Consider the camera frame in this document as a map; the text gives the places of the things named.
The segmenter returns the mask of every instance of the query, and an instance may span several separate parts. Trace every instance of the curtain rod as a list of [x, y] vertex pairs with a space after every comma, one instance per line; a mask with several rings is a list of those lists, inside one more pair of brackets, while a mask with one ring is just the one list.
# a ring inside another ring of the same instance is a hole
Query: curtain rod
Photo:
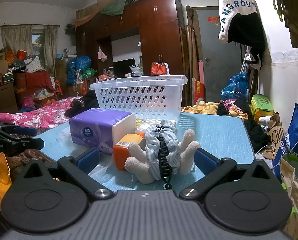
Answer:
[[33, 25], [33, 26], [56, 26], [60, 27], [60, 25], [53, 25], [53, 24], [9, 24], [9, 25], [0, 25], [0, 27], [6, 27], [6, 26], [26, 26], [26, 25]]

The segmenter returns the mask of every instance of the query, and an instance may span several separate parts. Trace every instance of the yellow container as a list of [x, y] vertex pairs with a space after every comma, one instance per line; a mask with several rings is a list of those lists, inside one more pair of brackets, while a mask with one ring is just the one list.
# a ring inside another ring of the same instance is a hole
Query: yellow container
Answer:
[[254, 95], [251, 100], [251, 113], [254, 120], [259, 123], [259, 118], [273, 115], [273, 106], [264, 95]]

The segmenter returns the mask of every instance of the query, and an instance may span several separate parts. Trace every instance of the barcode label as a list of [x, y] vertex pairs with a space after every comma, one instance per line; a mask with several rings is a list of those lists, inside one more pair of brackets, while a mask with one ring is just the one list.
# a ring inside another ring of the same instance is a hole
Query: barcode label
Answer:
[[117, 145], [128, 147], [130, 143], [127, 142], [118, 142]]

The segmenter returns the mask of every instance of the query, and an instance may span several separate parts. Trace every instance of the floral bedsheet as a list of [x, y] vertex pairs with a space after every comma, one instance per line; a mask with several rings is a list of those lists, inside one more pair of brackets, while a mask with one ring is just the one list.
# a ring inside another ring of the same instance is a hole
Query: floral bedsheet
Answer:
[[77, 98], [81, 97], [62, 99], [31, 112], [17, 114], [0, 113], [0, 122], [33, 127], [37, 129], [38, 133], [42, 133], [67, 122], [69, 118], [65, 117], [64, 114], [70, 108], [72, 100]]

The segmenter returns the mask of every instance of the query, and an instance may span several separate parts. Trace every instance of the orange bottle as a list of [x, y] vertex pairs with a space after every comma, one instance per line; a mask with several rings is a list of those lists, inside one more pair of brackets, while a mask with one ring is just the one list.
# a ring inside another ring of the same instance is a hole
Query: orange bottle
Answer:
[[142, 136], [134, 133], [125, 135], [114, 147], [113, 147], [113, 159], [116, 168], [119, 170], [125, 170], [125, 162], [127, 158], [131, 157], [128, 147], [131, 142], [136, 142], [142, 149], [145, 149], [145, 139]]

